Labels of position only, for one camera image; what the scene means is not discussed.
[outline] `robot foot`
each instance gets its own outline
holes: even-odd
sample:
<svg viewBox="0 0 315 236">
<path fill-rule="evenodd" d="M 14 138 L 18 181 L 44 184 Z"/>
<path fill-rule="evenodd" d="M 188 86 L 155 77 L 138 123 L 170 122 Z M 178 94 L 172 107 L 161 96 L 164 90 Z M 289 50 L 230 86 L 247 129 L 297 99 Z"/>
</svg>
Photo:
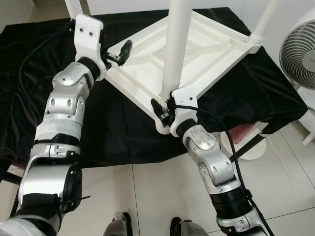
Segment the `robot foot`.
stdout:
<svg viewBox="0 0 315 236">
<path fill-rule="evenodd" d="M 131 217 L 128 213 L 116 212 L 103 236 L 132 236 Z"/>
<path fill-rule="evenodd" d="M 170 236 L 208 236 L 208 234 L 191 220 L 182 221 L 179 217 L 175 217 L 171 222 Z"/>
</svg>

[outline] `white cord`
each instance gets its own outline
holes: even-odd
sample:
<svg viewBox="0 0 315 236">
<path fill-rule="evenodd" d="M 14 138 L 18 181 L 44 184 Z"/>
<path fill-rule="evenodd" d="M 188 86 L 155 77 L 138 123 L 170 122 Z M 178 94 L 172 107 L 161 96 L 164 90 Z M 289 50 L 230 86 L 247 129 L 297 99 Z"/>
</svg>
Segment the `white cord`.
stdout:
<svg viewBox="0 0 315 236">
<path fill-rule="evenodd" d="M 268 139 L 268 141 L 269 141 L 269 143 L 270 143 L 270 145 L 271 145 L 271 147 L 272 147 L 274 153 L 276 154 L 278 161 L 279 161 L 280 164 L 282 165 L 282 168 L 284 169 L 284 171 L 285 171 L 285 173 L 286 173 L 288 179 L 290 180 L 291 184 L 292 184 L 292 181 L 291 181 L 291 179 L 289 178 L 289 176 L 291 176 L 295 181 L 297 181 L 297 182 L 299 182 L 299 183 L 306 183 L 305 181 L 300 181 L 300 180 L 296 179 L 294 176 L 292 176 L 292 175 L 289 173 L 289 171 L 288 171 L 288 170 L 285 168 L 285 166 L 284 166 L 284 162 L 283 162 L 283 159 L 282 159 L 281 155 L 277 152 L 277 150 L 276 150 L 275 147 L 273 146 L 273 144 L 272 144 L 272 142 L 271 142 L 271 140 L 270 140 L 270 137 L 267 136 L 267 139 Z"/>
</svg>

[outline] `red object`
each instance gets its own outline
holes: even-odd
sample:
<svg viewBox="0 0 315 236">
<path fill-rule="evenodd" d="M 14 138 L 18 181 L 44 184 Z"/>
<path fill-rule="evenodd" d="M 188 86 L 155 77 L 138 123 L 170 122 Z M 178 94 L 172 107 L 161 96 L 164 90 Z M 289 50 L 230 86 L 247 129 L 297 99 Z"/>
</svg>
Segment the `red object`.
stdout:
<svg viewBox="0 0 315 236">
<path fill-rule="evenodd" d="M 13 162 L 12 165 L 15 166 L 15 167 L 18 167 L 18 168 L 20 168 L 22 170 L 25 170 L 25 168 L 26 168 L 26 164 L 25 163 Z"/>
<path fill-rule="evenodd" d="M 245 136 L 251 131 L 255 124 L 244 124 L 239 125 L 233 129 L 229 130 L 231 138 L 234 144 L 239 144 L 239 142 L 245 138 Z"/>
</svg>

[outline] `fan grille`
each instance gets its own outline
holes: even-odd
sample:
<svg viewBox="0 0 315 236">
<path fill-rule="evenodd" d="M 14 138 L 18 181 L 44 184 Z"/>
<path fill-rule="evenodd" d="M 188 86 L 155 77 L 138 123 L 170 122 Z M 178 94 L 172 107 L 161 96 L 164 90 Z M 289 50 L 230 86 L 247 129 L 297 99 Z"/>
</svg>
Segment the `fan grille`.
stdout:
<svg viewBox="0 0 315 236">
<path fill-rule="evenodd" d="M 291 80 L 315 90 L 315 20 L 288 35 L 280 50 L 280 63 Z"/>
</svg>

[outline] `black cable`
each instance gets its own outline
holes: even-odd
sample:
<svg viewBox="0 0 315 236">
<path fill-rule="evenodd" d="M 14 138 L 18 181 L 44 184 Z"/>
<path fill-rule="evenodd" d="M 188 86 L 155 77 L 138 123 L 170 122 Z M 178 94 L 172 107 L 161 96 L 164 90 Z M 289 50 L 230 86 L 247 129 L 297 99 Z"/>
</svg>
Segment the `black cable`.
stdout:
<svg viewBox="0 0 315 236">
<path fill-rule="evenodd" d="M 40 112 L 38 111 L 36 105 L 34 104 L 34 102 L 31 100 L 30 95 L 27 92 L 27 89 L 24 86 L 24 81 L 23 81 L 23 74 L 24 74 L 24 67 L 26 65 L 26 62 L 31 58 L 31 56 L 33 56 L 39 49 L 41 49 L 43 46 L 45 46 L 47 43 L 49 43 L 51 40 L 53 40 L 55 37 L 62 35 L 63 33 L 65 33 L 68 29 L 68 25 L 66 27 L 66 29 L 63 29 L 55 34 L 53 34 L 52 36 L 50 36 L 49 38 L 47 38 L 46 40 L 44 40 L 43 42 L 41 42 L 39 45 L 37 45 L 22 61 L 21 65 L 20 65 L 20 69 L 19 69 L 19 81 L 20 81 L 20 86 L 22 89 L 22 92 L 25 94 L 26 98 L 28 99 L 29 103 L 31 104 L 33 110 L 35 113 L 37 113 L 37 115 L 39 117 L 40 116 Z M 33 113 L 33 111 L 31 110 L 31 113 L 33 115 L 33 118 L 35 120 L 35 123 L 38 124 L 37 118 L 35 116 L 35 114 Z"/>
<path fill-rule="evenodd" d="M 37 126 L 37 124 L 35 123 L 34 120 L 34 113 L 32 113 L 32 109 L 28 109 L 27 104 L 24 103 L 24 99 L 22 98 L 22 96 L 20 94 L 16 94 L 16 98 L 17 101 L 19 102 L 19 105 L 21 106 L 20 109 L 17 109 L 17 113 L 19 113 L 20 111 L 24 113 L 24 116 L 18 116 L 15 115 L 15 119 L 18 120 L 19 118 L 22 118 L 21 120 L 23 120 L 25 123 L 25 121 L 29 121 L 32 126 Z"/>
<path fill-rule="evenodd" d="M 44 78 L 39 79 L 39 81 L 37 81 L 37 82 L 35 83 L 35 85 L 32 87 L 32 89 L 31 89 L 31 91 L 30 91 L 30 100 L 29 100 L 29 102 L 28 102 L 28 107 L 29 107 L 29 110 L 31 111 L 31 114 L 32 114 L 33 119 L 34 119 L 34 121 L 35 121 L 35 126 L 38 126 L 39 123 L 36 122 L 36 121 L 37 121 L 37 119 L 35 119 L 36 114 L 34 114 L 34 112 L 32 112 L 32 106 L 31 106 L 31 102 L 34 103 L 34 100 L 33 100 L 34 92 L 37 90 L 38 86 L 39 86 L 41 83 L 43 83 L 43 82 L 45 82 L 46 80 L 51 79 L 51 78 L 53 78 L 53 77 L 54 77 L 54 75 L 50 75 L 50 76 L 47 76 L 47 77 L 44 77 Z"/>
<path fill-rule="evenodd" d="M 242 174 L 241 174 L 241 170 L 240 170 L 240 166 L 239 166 L 239 163 L 238 163 L 238 157 L 236 155 L 236 151 L 235 151 L 235 146 L 233 144 L 233 140 L 232 140 L 232 137 L 228 131 L 228 129 L 226 128 L 226 126 L 213 114 L 211 114 L 210 112 L 206 111 L 206 110 L 203 110 L 201 108 L 197 108 L 197 107 L 191 107 L 191 106 L 180 106 L 180 105 L 175 105 L 174 106 L 174 109 L 176 108 L 179 108 L 179 109 L 189 109 L 189 110 L 194 110 L 194 111 L 197 111 L 197 112 L 202 112 L 204 114 L 207 114 L 209 115 L 210 117 L 212 117 L 220 126 L 221 128 L 224 130 L 224 132 L 226 133 L 227 135 L 227 138 L 230 142 L 230 145 L 231 145 L 231 149 L 232 149 L 232 153 L 235 157 L 235 167 L 236 167 L 236 171 L 237 171 L 237 174 L 238 174 L 238 178 L 241 182 L 241 187 L 243 188 L 243 190 L 245 192 L 249 192 L 249 190 L 247 190 L 247 188 L 245 187 L 245 184 L 244 184 L 244 181 L 243 181 L 243 177 L 242 177 Z M 258 212 L 258 215 L 259 217 L 261 218 L 261 221 L 263 222 L 263 224 L 265 225 L 268 233 L 270 234 L 270 236 L 275 236 L 271 230 L 271 228 L 269 227 L 267 221 L 265 220 L 264 216 L 262 215 L 261 211 L 259 210 L 259 208 L 257 207 L 256 203 L 254 202 L 254 200 L 252 199 L 252 196 L 247 196 L 248 197 L 248 200 L 249 202 L 251 203 L 251 205 L 253 207 L 256 208 L 257 212 Z"/>
</svg>

